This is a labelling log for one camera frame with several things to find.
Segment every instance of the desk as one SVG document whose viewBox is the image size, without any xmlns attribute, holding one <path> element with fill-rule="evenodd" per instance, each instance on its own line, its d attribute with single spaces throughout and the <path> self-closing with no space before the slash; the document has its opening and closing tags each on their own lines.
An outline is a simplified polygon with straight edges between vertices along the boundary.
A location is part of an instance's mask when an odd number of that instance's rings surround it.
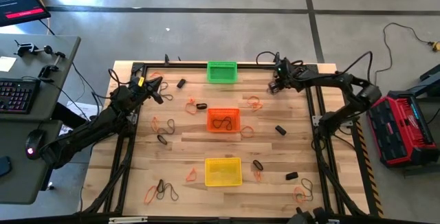
<svg viewBox="0 0 440 224">
<path fill-rule="evenodd" d="M 130 61 L 115 62 L 113 69 L 121 81 L 129 80 L 132 64 Z M 336 70 L 334 64 L 318 65 L 318 68 L 323 73 Z M 123 215 L 291 217 L 296 207 L 312 210 L 322 206 L 316 155 L 310 146 L 312 133 L 305 91 L 285 90 L 275 96 L 267 94 L 272 71 L 262 69 L 239 69 L 239 80 L 234 85 L 208 84 L 206 69 L 151 68 L 147 76 L 154 71 L 164 74 L 164 81 L 169 84 L 164 93 L 173 94 L 174 100 L 164 100 L 162 105 L 147 100 L 141 108 Z M 182 78 L 187 83 L 178 89 L 176 84 Z M 116 82 L 110 82 L 109 92 L 116 87 Z M 324 87 L 322 92 L 327 111 L 335 111 L 343 105 L 339 89 Z M 247 99 L 253 95 L 264 104 L 256 112 L 247 105 Z M 195 98 L 197 103 L 208 104 L 208 108 L 240 108 L 241 125 L 252 126 L 255 136 L 242 138 L 239 133 L 207 132 L 206 111 L 199 111 L 196 115 L 185 112 L 189 97 Z M 166 146 L 158 142 L 157 134 L 151 128 L 153 116 L 159 119 L 163 128 L 166 128 L 168 119 L 175 120 L 175 134 L 164 135 L 168 140 Z M 287 131 L 286 136 L 275 130 L 276 125 Z M 338 135 L 352 142 L 349 136 Z M 117 137 L 111 137 L 93 148 L 82 191 L 85 208 L 109 179 L 116 140 Z M 360 209 L 369 212 L 356 152 L 336 139 L 333 140 L 333 149 L 341 184 Z M 204 159 L 213 157 L 240 157 L 243 185 L 206 187 Z M 254 159 L 264 166 L 260 183 L 255 181 L 251 171 Z M 185 178 L 192 168 L 197 171 L 197 180 L 187 183 Z M 292 171 L 297 171 L 299 178 L 286 181 L 285 175 Z M 292 193 L 300 186 L 303 177 L 313 182 L 314 200 L 299 204 L 292 198 Z M 155 199 L 145 205 L 147 190 L 156 186 L 160 179 L 172 183 L 179 200 L 173 202 L 167 191 L 163 200 Z M 328 184 L 335 210 L 334 190 Z"/>
<path fill-rule="evenodd" d="M 0 34 L 0 56 L 16 57 L 15 64 L 9 72 L 0 71 L 0 78 L 37 77 L 40 69 L 53 64 L 55 58 L 45 53 L 37 56 L 26 54 L 20 58 L 14 53 L 20 43 L 34 43 L 38 48 L 50 45 L 54 52 L 66 54 L 66 59 L 58 64 L 60 71 L 54 72 L 53 84 L 63 88 L 80 38 L 77 36 L 46 36 L 24 34 Z M 40 120 L 50 120 L 57 104 L 60 91 L 44 82 L 40 84 L 38 95 L 30 114 L 0 114 L 0 157 L 11 159 L 12 171 L 0 178 L 0 203 L 31 204 L 51 171 L 42 159 L 29 160 L 25 155 L 25 141 L 30 131 L 37 129 Z M 59 120 L 44 121 L 41 128 L 47 131 L 44 143 L 54 141 L 59 134 L 62 122 Z"/>
</svg>

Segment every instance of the yellow basket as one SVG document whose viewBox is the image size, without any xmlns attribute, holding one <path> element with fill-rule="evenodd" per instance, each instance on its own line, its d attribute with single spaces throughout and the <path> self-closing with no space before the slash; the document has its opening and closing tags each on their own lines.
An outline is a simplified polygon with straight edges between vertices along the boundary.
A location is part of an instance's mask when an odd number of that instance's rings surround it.
<svg viewBox="0 0 440 224">
<path fill-rule="evenodd" d="M 205 186 L 241 186 L 240 158 L 205 159 Z"/>
</svg>

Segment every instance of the orange basket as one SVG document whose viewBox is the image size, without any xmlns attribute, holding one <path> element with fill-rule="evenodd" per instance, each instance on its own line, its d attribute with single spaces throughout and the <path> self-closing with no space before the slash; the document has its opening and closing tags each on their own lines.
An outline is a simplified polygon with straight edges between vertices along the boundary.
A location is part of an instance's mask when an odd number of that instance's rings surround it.
<svg viewBox="0 0 440 224">
<path fill-rule="evenodd" d="M 240 109 L 208 109 L 206 129 L 210 132 L 240 132 Z"/>
</svg>

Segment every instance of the computer mouse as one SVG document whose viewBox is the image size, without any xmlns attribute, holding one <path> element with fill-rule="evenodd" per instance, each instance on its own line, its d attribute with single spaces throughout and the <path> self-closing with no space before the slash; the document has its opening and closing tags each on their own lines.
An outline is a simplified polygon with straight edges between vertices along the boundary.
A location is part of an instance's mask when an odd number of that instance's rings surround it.
<svg viewBox="0 0 440 224">
<path fill-rule="evenodd" d="M 38 159 L 40 157 L 39 150 L 44 143 L 46 131 L 41 129 L 33 130 L 26 139 L 26 156 L 28 159 Z"/>
</svg>

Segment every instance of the green basket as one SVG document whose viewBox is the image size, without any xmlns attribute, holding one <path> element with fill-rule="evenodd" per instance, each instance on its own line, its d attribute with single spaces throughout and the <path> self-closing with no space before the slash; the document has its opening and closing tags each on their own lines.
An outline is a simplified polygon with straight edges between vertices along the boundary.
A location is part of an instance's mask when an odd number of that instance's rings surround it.
<svg viewBox="0 0 440 224">
<path fill-rule="evenodd" d="M 237 81 L 237 62 L 208 62 L 209 83 L 235 83 Z"/>
</svg>

